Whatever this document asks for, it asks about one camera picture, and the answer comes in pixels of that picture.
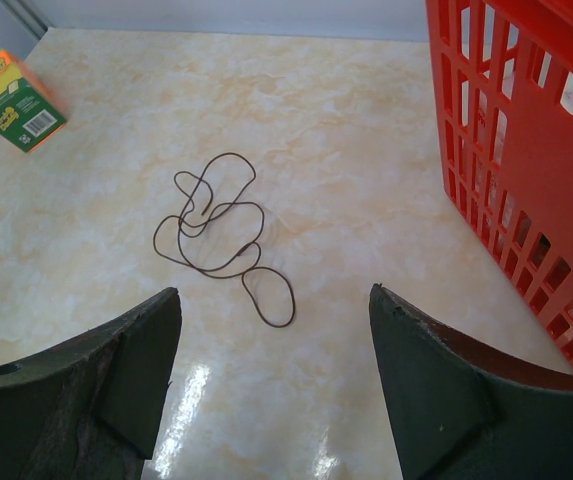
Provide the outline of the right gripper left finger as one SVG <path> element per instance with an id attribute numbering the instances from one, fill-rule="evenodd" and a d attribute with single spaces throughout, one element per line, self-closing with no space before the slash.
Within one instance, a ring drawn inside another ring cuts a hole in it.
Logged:
<path id="1" fill-rule="evenodd" d="M 182 326 L 166 288 L 0 365 L 0 479 L 138 479 L 153 456 Z"/>

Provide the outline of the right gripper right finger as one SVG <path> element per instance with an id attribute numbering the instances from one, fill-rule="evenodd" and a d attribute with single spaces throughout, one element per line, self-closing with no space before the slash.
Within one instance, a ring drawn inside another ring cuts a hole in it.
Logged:
<path id="1" fill-rule="evenodd" d="M 406 479 L 573 479 L 573 375 L 443 324 L 380 284 L 369 318 Z"/>

